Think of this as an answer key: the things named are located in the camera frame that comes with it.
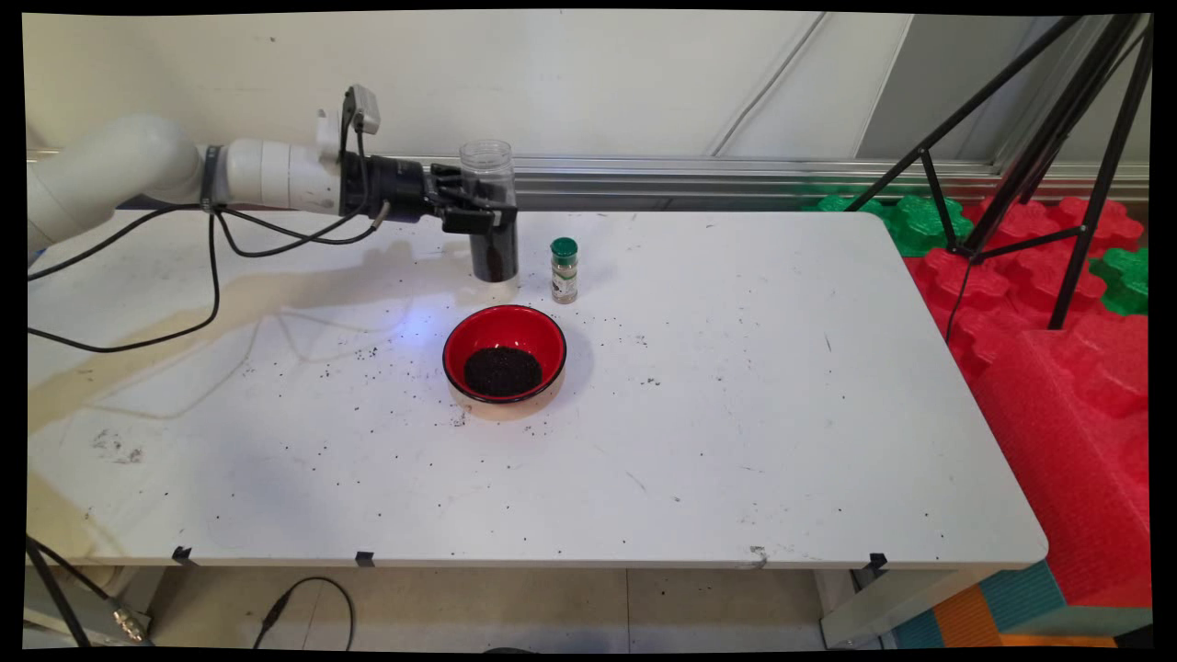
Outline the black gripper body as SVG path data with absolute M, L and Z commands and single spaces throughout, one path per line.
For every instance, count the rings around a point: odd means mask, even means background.
M 340 179 L 340 214 L 377 218 L 388 208 L 386 221 L 415 223 L 434 214 L 425 192 L 423 164 L 387 155 L 346 154 Z

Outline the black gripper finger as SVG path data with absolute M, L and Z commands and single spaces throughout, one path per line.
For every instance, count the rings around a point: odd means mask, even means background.
M 517 207 L 463 207 L 443 208 L 443 231 L 446 234 L 492 234 L 497 229 L 516 221 Z
M 430 164 L 428 176 L 435 190 L 445 197 L 463 200 L 483 200 L 487 188 L 474 173 L 453 165 Z

